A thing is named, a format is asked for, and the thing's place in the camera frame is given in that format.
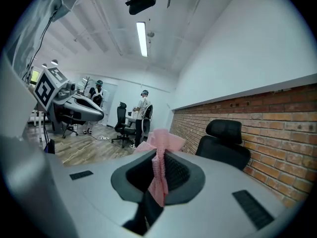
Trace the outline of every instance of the fluorescent light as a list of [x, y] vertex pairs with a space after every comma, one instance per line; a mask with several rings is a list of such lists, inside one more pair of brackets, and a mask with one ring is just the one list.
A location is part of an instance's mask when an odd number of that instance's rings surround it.
[[145, 32], [145, 22], [137, 22], [137, 29], [142, 56], [148, 57], [147, 36]]
[[58, 61], [56, 59], [52, 60], [51, 63], [54, 65], [58, 65]]

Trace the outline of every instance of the chair base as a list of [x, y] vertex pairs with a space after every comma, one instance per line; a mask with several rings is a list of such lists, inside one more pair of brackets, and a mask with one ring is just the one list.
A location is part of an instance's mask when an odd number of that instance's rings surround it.
[[113, 143], [114, 140], [122, 140], [122, 146], [121, 148], [124, 148], [124, 141], [130, 141], [130, 138], [128, 135], [121, 135], [121, 136], [117, 136], [117, 138], [113, 138], [111, 140], [111, 143]]
[[76, 133], [76, 136], [78, 136], [78, 133], [77, 133], [77, 131], [75, 131], [74, 130], [74, 126], [69, 126], [69, 124], [67, 125], [67, 127], [66, 127], [66, 129], [64, 130], [64, 133], [63, 133], [63, 138], [65, 138], [66, 136], [65, 136], [65, 133], [66, 133], [66, 131], [67, 130], [69, 130], [69, 131], [71, 131], [71, 132], [74, 132], [74, 133]]

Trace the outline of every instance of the pink fabric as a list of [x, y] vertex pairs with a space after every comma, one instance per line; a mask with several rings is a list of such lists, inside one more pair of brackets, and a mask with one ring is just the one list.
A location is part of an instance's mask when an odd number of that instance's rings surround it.
[[164, 164], [165, 150], [179, 151], [185, 142], [185, 139], [170, 134], [167, 129], [155, 129], [149, 133], [148, 141], [142, 142], [134, 151], [134, 153], [138, 153], [157, 148], [157, 154], [152, 159], [154, 179], [150, 184], [149, 192], [160, 207], [164, 206], [164, 199], [168, 194]]

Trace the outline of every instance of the ceiling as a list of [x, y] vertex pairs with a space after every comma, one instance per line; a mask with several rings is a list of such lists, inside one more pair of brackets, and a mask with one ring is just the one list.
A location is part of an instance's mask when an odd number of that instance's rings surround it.
[[[130, 15], [126, 0], [78, 0], [73, 10], [48, 28], [34, 65], [57, 59], [67, 69], [80, 59], [102, 56], [109, 64], [137, 64], [179, 74], [231, 0], [157, 0]], [[146, 22], [149, 57], [141, 55], [137, 21]]]

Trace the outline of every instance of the man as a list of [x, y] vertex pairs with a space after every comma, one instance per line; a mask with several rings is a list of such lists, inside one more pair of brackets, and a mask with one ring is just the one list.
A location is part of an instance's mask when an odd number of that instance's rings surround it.
[[135, 122], [136, 134], [135, 134], [135, 142], [134, 144], [130, 145], [131, 148], [137, 148], [140, 144], [141, 136], [142, 136], [142, 112], [145, 110], [145, 107], [148, 104], [151, 104], [151, 101], [148, 98], [149, 92], [144, 90], [141, 93], [142, 99], [139, 101], [139, 104], [133, 111], [138, 111], [138, 116]]
[[[96, 82], [96, 88], [92, 87], [89, 90], [89, 94], [86, 96], [87, 98], [91, 99], [94, 103], [96, 103], [100, 108], [103, 106], [103, 82], [98, 80]], [[93, 132], [93, 127], [96, 125], [97, 121], [87, 121], [83, 125], [83, 133], [86, 134], [87, 131], [89, 134]]]

